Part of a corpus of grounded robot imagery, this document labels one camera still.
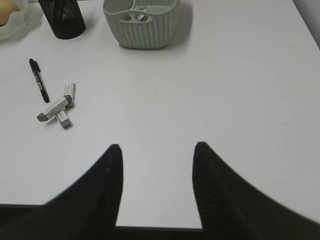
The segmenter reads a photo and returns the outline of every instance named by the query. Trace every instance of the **white desk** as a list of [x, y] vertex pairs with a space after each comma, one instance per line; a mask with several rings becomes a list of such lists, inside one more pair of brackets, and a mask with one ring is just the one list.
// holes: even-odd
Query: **white desk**
[[[206, 141], [255, 187], [320, 222], [320, 52], [292, 1], [185, 0], [185, 22], [162, 50], [120, 47], [102, 4], [79, 2], [87, 29], [75, 39], [55, 38], [43, 16], [1, 43], [0, 203], [44, 204], [118, 143], [117, 225], [200, 228], [192, 160]], [[73, 127], [37, 121], [47, 105], [29, 58], [52, 101], [76, 83]]]

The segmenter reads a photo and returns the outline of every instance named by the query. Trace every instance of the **white eraser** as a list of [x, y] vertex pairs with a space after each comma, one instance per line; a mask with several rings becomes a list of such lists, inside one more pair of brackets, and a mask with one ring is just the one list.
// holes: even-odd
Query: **white eraser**
[[76, 85], [74, 83], [66, 84], [64, 86], [64, 95], [70, 95], [72, 98], [72, 101], [69, 105], [66, 107], [73, 107], [75, 105], [75, 98], [76, 98]]
[[58, 112], [58, 114], [55, 115], [55, 117], [59, 121], [59, 123], [61, 124], [61, 126], [63, 128], [66, 128], [67, 126], [69, 126], [71, 124], [71, 122], [70, 122], [70, 120], [64, 110], [61, 110], [60, 112]]

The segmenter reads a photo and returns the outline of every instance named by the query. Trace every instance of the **storage basket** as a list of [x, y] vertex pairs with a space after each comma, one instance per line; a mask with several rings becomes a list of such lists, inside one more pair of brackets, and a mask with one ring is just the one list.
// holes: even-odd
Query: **storage basket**
[[[172, 40], [180, 0], [135, 0], [147, 11], [131, 9], [134, 0], [105, 0], [103, 12], [119, 44], [133, 49], [160, 49]], [[129, 21], [129, 14], [145, 15], [146, 21]]]

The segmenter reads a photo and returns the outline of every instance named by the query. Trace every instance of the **basket handle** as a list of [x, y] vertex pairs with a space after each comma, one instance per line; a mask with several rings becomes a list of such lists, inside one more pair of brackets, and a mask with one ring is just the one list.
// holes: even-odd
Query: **basket handle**
[[139, 24], [142, 24], [142, 23], [152, 23], [154, 20], [155, 20], [155, 17], [159, 16], [159, 14], [153, 14], [153, 13], [150, 13], [150, 12], [147, 12], [147, 11], [140, 11], [140, 10], [135, 10], [135, 9], [130, 9], [130, 10], [125, 10], [125, 11], [120, 11], [120, 12], [116, 12], [116, 13], [110, 13], [110, 12], [107, 12], [105, 9], [103, 9], [104, 13], [107, 14], [107, 15], [111, 15], [115, 18], [118, 18], [120, 16], [123, 16], [123, 15], [129, 15], [129, 14], [139, 14], [139, 15], [145, 15], [145, 16], [148, 16], [148, 17], [152, 17], [151, 21], [123, 21], [123, 20], [120, 20], [121, 22], [126, 22], [126, 23], [133, 23], [133, 24], [136, 24], [136, 23], [139, 23]]

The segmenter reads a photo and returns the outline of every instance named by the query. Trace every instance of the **clear plastic container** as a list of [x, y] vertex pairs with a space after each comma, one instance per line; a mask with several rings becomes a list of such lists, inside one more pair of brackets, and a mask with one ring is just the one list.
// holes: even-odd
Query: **clear plastic container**
[[16, 30], [22, 27], [26, 21], [26, 11], [28, 9], [28, 0], [12, 0], [20, 9], [10, 14], [9, 21], [0, 26], [0, 38], [10, 37]]

